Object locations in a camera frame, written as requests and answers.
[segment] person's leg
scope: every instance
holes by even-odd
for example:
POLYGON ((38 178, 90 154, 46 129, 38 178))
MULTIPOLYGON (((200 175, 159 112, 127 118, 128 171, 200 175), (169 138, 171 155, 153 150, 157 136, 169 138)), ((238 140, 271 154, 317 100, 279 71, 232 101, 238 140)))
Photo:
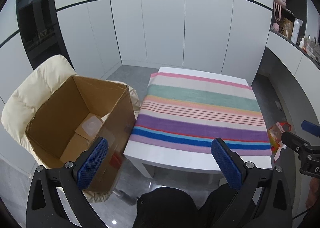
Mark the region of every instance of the person's leg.
MULTIPOLYGON (((204 205, 199 209, 200 227, 210 228, 219 219, 235 195, 236 190, 231 189, 228 184, 224 184, 211 192, 204 205)), ((241 224, 249 220, 254 208, 255 204, 252 201, 240 222, 241 224)))
POLYGON ((187 193, 161 187, 138 199, 133 228, 177 227, 198 227, 198 209, 187 193))

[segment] multicolored striped tablecloth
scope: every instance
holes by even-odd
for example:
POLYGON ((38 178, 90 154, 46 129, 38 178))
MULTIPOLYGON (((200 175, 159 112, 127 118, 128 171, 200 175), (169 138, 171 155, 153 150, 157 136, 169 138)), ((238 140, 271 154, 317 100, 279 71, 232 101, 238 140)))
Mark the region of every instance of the multicolored striped tablecloth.
POLYGON ((190 75, 151 75, 129 140, 210 154, 216 137, 241 156, 271 155, 251 87, 190 75))

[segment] metal screw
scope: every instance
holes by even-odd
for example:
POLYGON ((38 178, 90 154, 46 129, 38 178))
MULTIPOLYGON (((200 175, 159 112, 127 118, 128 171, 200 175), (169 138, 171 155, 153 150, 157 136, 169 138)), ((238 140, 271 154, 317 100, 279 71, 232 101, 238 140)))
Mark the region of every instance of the metal screw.
POLYGON ((254 164, 250 161, 248 161, 245 165, 250 169, 252 169, 254 167, 254 164))
POLYGON ((41 170, 43 170, 43 166, 42 166, 42 165, 40 165, 40 166, 38 166, 38 167, 36 168, 36 171, 38 171, 38 172, 40 172, 41 170))
POLYGON ((71 168, 73 166, 73 162, 72 161, 68 161, 65 165, 64 165, 67 169, 71 168))
POLYGON ((278 172, 282 172, 282 167, 280 167, 280 166, 276 166, 276 171, 278 171, 278 172))

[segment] open cardboard box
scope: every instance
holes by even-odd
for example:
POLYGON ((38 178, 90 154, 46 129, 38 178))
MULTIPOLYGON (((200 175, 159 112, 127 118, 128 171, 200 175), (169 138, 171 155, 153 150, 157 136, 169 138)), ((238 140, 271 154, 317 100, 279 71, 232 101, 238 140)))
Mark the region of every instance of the open cardboard box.
POLYGON ((104 137, 108 154, 86 190, 105 194, 116 179, 134 123, 128 86, 74 75, 39 108, 26 136, 49 168, 74 162, 97 137, 104 137))

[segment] desk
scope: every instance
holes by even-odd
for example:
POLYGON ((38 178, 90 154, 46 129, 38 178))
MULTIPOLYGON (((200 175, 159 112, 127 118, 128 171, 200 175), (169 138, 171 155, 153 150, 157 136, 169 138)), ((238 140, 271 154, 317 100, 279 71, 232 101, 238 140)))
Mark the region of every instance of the desk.
MULTIPOLYGON (((199 76, 248 85, 244 79, 190 69, 161 67, 159 72, 199 76)), ((154 166, 198 173, 221 173, 211 154, 176 150, 129 140, 124 155, 148 178, 153 177, 154 166)), ((258 168, 271 168, 270 156, 241 156, 241 158, 244 162, 253 162, 258 168)))

